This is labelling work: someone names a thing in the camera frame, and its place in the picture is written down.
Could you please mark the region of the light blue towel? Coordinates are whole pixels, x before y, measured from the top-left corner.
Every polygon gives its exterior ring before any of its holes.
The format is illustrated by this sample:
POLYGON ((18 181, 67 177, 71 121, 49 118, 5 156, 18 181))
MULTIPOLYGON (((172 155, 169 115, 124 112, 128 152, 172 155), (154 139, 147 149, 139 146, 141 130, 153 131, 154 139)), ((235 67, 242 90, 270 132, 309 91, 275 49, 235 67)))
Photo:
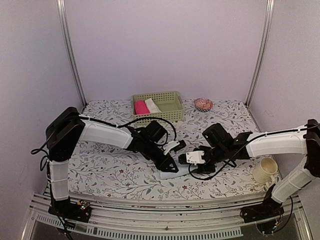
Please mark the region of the light blue towel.
POLYGON ((168 180, 168 179, 174 179, 189 175, 189 165, 180 165, 178 167, 178 172, 159 172, 159 179, 160 180, 168 180))

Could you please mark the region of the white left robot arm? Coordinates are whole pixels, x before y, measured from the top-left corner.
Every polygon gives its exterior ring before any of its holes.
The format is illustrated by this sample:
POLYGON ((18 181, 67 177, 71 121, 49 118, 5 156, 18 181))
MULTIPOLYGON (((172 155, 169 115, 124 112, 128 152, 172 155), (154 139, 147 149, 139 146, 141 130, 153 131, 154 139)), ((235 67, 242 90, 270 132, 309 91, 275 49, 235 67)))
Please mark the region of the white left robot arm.
POLYGON ((45 130, 45 142, 31 150, 31 155, 44 153, 40 168, 46 169, 50 187, 48 212, 60 220, 88 223, 92 208, 89 202, 72 203, 68 187, 68 166, 79 142, 106 144, 126 151, 140 153, 151 160, 155 167, 165 173, 179 171, 170 151, 180 143, 176 139, 160 144, 168 131, 160 125, 162 118, 148 117, 149 124, 134 128, 137 119, 123 125, 112 124, 82 115, 75 107, 68 107, 45 130))

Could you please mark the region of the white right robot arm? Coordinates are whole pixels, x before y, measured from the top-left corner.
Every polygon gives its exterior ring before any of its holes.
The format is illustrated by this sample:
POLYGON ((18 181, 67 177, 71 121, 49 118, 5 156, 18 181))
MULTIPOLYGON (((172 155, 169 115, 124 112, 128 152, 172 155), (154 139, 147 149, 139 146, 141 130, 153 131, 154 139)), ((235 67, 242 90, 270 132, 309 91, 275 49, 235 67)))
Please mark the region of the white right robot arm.
POLYGON ((320 124, 315 119, 291 129, 265 133, 247 131, 236 137, 215 123, 202 135, 209 145, 200 146, 194 158, 201 173, 212 173, 212 168, 220 162, 261 156, 302 156, 301 162, 287 176, 267 188, 261 203, 240 210, 245 223, 282 214, 283 203, 320 176, 320 124))

